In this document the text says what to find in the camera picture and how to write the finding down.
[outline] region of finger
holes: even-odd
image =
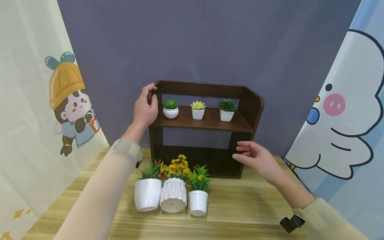
[[[247,157],[253,157],[253,152],[252,151],[243,152],[242,155],[247,156]]]
[[[148,84],[147,86],[143,87],[139,99],[147,99],[148,93],[150,90],[156,90],[157,87],[154,83]]]
[[[255,160],[254,158],[250,158],[248,156],[242,155],[242,154],[233,154],[232,158],[242,164],[245,164],[247,166],[250,166],[251,163]]]
[[[240,141],[240,142],[237,142],[237,145],[239,145],[240,147],[249,147],[254,152],[259,152],[264,148],[263,146],[252,141]]]
[[[236,150],[239,152],[248,152],[251,151],[250,147],[236,147]]]
[[[156,94],[153,94],[152,101],[151,101],[151,108],[158,109],[159,107],[159,101],[157,100]]]

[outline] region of small white pot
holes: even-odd
[[[200,190],[189,192],[189,212],[193,216],[207,214],[208,193]]]
[[[161,195],[160,179],[143,179],[135,183],[135,205],[139,212],[158,208]]]
[[[220,109],[220,120],[223,122],[230,122],[235,112],[226,112]]]
[[[163,113],[166,118],[175,118],[179,114],[179,107],[176,107],[175,109],[163,108]]]
[[[165,212],[181,212],[187,206],[187,189],[179,178],[165,180],[161,189],[160,208]]]
[[[204,110],[192,109],[192,118],[195,120],[201,120],[203,119],[204,112],[205,112],[205,109]]]

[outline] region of white round pot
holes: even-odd
[[[230,122],[235,112],[226,112],[220,109],[220,120],[223,122]]]
[[[175,118],[179,114],[179,107],[176,107],[175,109],[163,108],[163,113],[166,118]]]
[[[161,195],[160,179],[143,179],[135,183],[135,205],[139,212],[158,208]]]
[[[193,216],[207,214],[208,193],[200,190],[189,192],[189,212]]]
[[[195,120],[201,120],[203,119],[204,112],[205,112],[205,109],[204,110],[192,109],[192,118]]]
[[[179,178],[165,180],[161,189],[160,208],[165,212],[181,212],[187,206],[187,189]]]

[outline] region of black eye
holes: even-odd
[[[332,84],[328,83],[326,86],[325,86],[325,90],[327,92],[331,91],[332,90]]]

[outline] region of potted plant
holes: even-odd
[[[152,211],[158,208],[161,195],[160,173],[161,160],[151,162],[150,167],[139,170],[139,181],[135,183],[135,205],[139,212]]]
[[[160,208],[165,212],[181,212],[187,206],[185,181],[190,173],[188,162],[183,154],[173,159],[169,166],[163,165],[161,172],[168,177],[163,184],[160,196]]]
[[[231,99],[223,99],[218,104],[218,107],[220,108],[220,120],[230,122],[236,110],[235,102]]]
[[[163,113],[166,118],[172,119],[177,117],[179,114],[179,108],[177,106],[177,102],[175,100],[166,100],[164,102]]]
[[[205,104],[203,102],[192,102],[192,118],[195,120],[203,119],[205,112]]]
[[[200,167],[196,165],[194,171],[189,173],[188,180],[193,191],[189,192],[189,212],[193,216],[204,216],[207,214],[207,190],[210,187],[211,178],[205,169],[207,165]]]

